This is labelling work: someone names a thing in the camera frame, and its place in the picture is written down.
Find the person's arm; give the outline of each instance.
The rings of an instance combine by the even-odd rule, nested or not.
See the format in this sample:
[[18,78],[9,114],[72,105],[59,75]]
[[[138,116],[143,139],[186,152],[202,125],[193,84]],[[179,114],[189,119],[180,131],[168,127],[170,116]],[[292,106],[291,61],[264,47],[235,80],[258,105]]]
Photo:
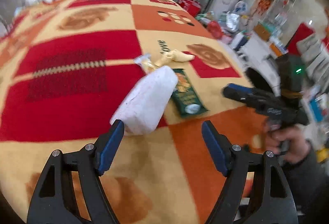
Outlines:
[[328,203],[325,198],[324,189],[329,190],[327,186],[328,176],[324,169],[316,161],[316,154],[311,144],[305,140],[301,130],[294,126],[273,133],[268,132],[265,127],[266,149],[274,154],[279,154],[278,148],[281,141],[289,140],[289,151],[284,155],[288,162],[282,169],[288,180],[295,203],[302,206],[302,211],[307,212],[313,203],[321,207],[322,203]]

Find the red box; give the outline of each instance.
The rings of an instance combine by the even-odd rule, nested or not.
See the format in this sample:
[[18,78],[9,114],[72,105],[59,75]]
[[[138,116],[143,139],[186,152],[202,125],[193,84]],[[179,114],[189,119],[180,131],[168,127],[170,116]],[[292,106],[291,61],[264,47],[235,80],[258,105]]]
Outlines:
[[194,0],[178,0],[178,4],[193,17],[201,11],[201,4]]

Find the blue gripper pad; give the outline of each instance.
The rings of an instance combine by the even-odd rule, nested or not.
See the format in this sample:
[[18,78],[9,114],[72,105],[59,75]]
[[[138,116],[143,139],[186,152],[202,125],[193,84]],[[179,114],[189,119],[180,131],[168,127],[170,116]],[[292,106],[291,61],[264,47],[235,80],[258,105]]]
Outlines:
[[213,159],[213,163],[215,164],[216,169],[226,177],[230,170],[228,164],[231,160],[228,159],[230,158],[229,147],[232,146],[231,143],[225,136],[217,132],[210,121],[205,121],[202,123],[202,137],[207,145],[208,151]]
[[96,154],[95,154],[95,168],[99,176],[102,176],[104,172],[108,171],[111,167],[116,151],[119,148],[121,140],[124,135],[124,124],[121,120],[116,120],[107,134],[99,137],[95,142]]
[[252,88],[250,88],[250,87],[240,86],[240,85],[236,85],[236,84],[228,84],[226,87],[229,87],[229,88],[232,88],[234,90],[241,91],[244,93],[252,93]]

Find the bed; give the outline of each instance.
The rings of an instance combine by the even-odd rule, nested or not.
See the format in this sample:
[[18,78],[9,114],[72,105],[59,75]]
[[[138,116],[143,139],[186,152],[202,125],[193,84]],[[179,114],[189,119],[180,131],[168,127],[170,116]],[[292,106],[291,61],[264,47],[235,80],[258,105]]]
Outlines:
[[[252,144],[264,117],[226,99],[228,83],[250,86],[220,42],[172,0],[59,0],[22,11],[0,40],[0,187],[26,221],[49,155],[77,151],[144,76],[133,59],[167,50],[195,55],[182,68],[208,112],[181,118],[172,101],[149,135],[126,136],[101,177],[119,221],[204,223],[223,187],[201,136],[211,120],[233,144]],[[88,218],[78,175],[74,189]]]

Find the hand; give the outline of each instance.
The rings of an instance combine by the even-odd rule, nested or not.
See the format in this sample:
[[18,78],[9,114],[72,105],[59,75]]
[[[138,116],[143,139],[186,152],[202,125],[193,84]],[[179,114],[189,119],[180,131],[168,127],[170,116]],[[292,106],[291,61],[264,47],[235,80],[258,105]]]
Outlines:
[[301,130],[296,127],[288,127],[274,132],[269,131],[269,125],[266,124],[264,132],[266,133],[265,148],[274,154],[280,154],[278,148],[281,141],[289,140],[289,151],[284,155],[284,159],[289,163],[296,164],[303,160],[310,152],[310,144],[305,140]]

